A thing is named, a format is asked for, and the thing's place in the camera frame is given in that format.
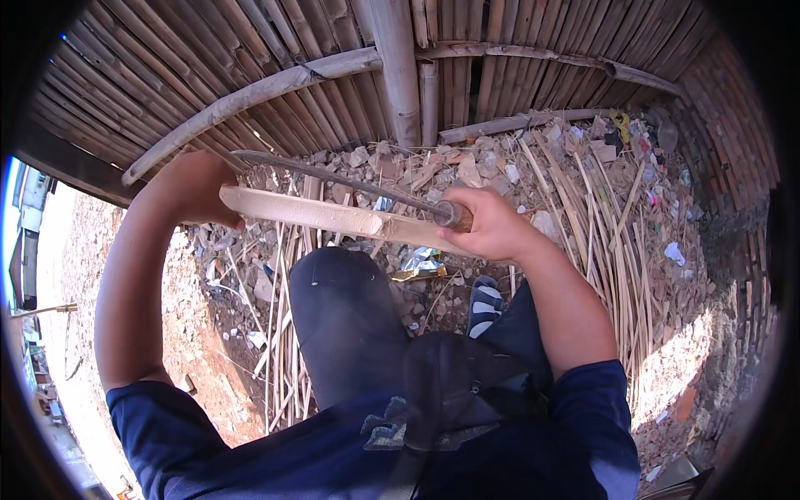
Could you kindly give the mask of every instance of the strap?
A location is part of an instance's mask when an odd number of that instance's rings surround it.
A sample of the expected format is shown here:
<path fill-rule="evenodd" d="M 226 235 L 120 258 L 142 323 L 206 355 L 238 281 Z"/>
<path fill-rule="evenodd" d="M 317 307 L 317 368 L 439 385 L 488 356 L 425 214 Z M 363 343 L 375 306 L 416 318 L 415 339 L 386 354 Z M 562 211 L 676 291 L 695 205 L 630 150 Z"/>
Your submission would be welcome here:
<path fill-rule="evenodd" d="M 411 500 L 427 458 L 427 452 L 404 446 L 379 500 Z"/>

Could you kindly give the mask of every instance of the person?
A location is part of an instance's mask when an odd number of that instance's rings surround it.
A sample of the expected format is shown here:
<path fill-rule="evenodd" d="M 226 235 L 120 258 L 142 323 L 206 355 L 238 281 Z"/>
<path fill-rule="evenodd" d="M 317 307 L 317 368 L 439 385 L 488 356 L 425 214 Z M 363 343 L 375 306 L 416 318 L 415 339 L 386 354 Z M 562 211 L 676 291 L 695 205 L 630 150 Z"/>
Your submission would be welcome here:
<path fill-rule="evenodd" d="M 412 428 L 408 393 L 439 383 L 416 369 L 404 375 L 403 359 L 437 336 L 410 339 L 384 273 L 362 252 L 329 247 L 305 256 L 289 277 L 320 412 L 229 448 L 165 370 L 160 298 L 177 224 L 243 230 L 218 196 L 221 185 L 235 183 L 216 156 L 182 151 L 131 203 L 102 276 L 98 370 L 114 429 L 148 499 L 635 496 L 640 469 L 609 317 L 564 252 L 491 188 L 448 189 L 444 198 L 466 206 L 474 223 L 469 233 L 442 229 L 439 236 L 487 260 L 515 262 L 527 281 L 503 309 L 496 282 L 476 279 L 467 334 L 441 338 L 524 365 L 523 384 L 511 385 L 526 387 L 546 409 L 437 436 L 409 475 L 410 488 L 397 495 L 389 484 L 402 469 L 403 433 Z M 430 366 L 438 369 L 424 370 Z M 482 397 L 479 382 L 466 397 Z"/>

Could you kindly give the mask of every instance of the wooden knife handle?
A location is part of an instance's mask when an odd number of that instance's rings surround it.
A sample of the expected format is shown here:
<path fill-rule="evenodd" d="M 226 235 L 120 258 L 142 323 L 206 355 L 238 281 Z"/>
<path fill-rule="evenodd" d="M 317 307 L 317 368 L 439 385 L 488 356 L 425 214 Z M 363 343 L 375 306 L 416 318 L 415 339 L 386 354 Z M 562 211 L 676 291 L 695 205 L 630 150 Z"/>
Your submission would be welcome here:
<path fill-rule="evenodd" d="M 441 200 L 436 204 L 436 208 L 446 210 L 447 217 L 434 214 L 434 222 L 441 227 L 449 227 L 459 233 L 469 233 L 472 230 L 472 212 L 461 203 Z"/>

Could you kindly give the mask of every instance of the navy blue t-shirt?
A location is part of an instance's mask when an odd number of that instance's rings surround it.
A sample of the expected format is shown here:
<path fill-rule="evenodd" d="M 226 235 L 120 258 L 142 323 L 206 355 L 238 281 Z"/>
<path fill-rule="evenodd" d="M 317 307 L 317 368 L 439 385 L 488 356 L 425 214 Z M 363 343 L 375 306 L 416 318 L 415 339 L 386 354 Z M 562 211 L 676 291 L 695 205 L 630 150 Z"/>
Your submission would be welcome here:
<path fill-rule="evenodd" d="M 570 370 L 549 417 L 430 454 L 417 498 L 634 498 L 640 469 L 625 395 L 618 361 Z M 106 400 L 149 500 L 377 498 L 398 451 L 366 450 L 363 429 L 393 396 L 369 394 L 233 449 L 191 396 L 165 383 L 136 382 Z"/>

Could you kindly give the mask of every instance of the hand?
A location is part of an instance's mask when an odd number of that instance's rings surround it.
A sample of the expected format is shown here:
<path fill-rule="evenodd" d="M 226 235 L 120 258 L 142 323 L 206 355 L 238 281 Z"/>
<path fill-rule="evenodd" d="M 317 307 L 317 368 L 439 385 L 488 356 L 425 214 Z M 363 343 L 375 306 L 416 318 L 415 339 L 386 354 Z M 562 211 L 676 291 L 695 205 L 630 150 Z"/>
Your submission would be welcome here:
<path fill-rule="evenodd" d="M 216 222 L 236 230 L 245 223 L 219 199 L 220 186 L 236 186 L 236 174 L 216 154 L 186 145 L 147 183 L 143 198 L 170 222 Z"/>
<path fill-rule="evenodd" d="M 459 233 L 441 228 L 438 236 L 486 260 L 520 262 L 530 253 L 531 247 L 543 238 L 490 187 L 475 189 L 452 186 L 445 191 L 442 199 L 461 203 L 472 212 L 472 231 Z"/>

